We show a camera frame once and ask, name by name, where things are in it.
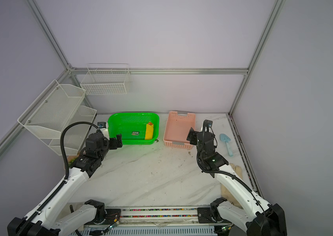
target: green plastic basket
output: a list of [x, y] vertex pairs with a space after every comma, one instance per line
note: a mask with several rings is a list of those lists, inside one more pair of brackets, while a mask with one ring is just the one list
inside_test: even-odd
[[[159, 135], [160, 118], [155, 113], [117, 113], [111, 115], [109, 124], [110, 138], [122, 134], [124, 145], [153, 144]], [[144, 140], [146, 124], [152, 122], [153, 138]]]

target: white marble table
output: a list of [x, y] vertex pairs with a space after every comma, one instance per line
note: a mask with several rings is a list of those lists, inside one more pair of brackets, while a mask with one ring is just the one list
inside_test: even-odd
[[[95, 123], [107, 121], [110, 115], [97, 115]], [[209, 205], [219, 198], [220, 183], [210, 174], [202, 173], [196, 163], [197, 150], [166, 147], [163, 142], [168, 114], [159, 114], [159, 142], [152, 145], [124, 145], [110, 150], [93, 176], [72, 196], [70, 202], [94, 199], [105, 206], [187, 206]], [[216, 149], [230, 163], [242, 168], [244, 163], [233, 138], [226, 114], [197, 114], [196, 127], [203, 120], [213, 121], [212, 128], [218, 139]], [[234, 156], [229, 157], [219, 134], [231, 138]]]

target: beige glove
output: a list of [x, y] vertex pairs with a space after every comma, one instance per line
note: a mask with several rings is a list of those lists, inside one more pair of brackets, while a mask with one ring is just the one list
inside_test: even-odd
[[[233, 163], [230, 163], [232, 169], [235, 170], [236, 174], [240, 177], [240, 179], [242, 179], [242, 170], [241, 167], [239, 167], [238, 165], [234, 165]], [[241, 207], [242, 206], [239, 204], [239, 202], [234, 198], [234, 196], [229, 192], [229, 190], [221, 184], [221, 196], [224, 197], [225, 199], [227, 199], [227, 201], [229, 201], [232, 205], [235, 205], [237, 207]]]

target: toy shovel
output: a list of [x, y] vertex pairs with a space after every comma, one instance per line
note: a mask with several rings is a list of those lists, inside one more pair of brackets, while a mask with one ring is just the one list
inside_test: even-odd
[[228, 154], [229, 154], [230, 157], [232, 157], [233, 152], [232, 152], [232, 149], [231, 149], [230, 144], [229, 144], [229, 141], [231, 139], [225, 134], [220, 134], [220, 140], [225, 142], [225, 144], [227, 145]]

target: white mesh shelf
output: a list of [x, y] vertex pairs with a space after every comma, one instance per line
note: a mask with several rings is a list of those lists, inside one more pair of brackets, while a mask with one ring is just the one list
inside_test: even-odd
[[[125, 68], [113, 68], [114, 65]], [[81, 87], [88, 95], [127, 94], [131, 85], [127, 64], [87, 64], [88, 73]]]
[[57, 84], [26, 121], [18, 122], [38, 139], [58, 139], [85, 97], [85, 90], [69, 84]]
[[[78, 122], [86, 121], [93, 122], [97, 110], [89, 108], [87, 106], [79, 106], [77, 112], [72, 117], [68, 125]], [[82, 148], [86, 135], [88, 134], [90, 126], [81, 124], [71, 127], [64, 136], [64, 148], [67, 156], [75, 156]], [[48, 146], [61, 156], [60, 139], [52, 139]]]

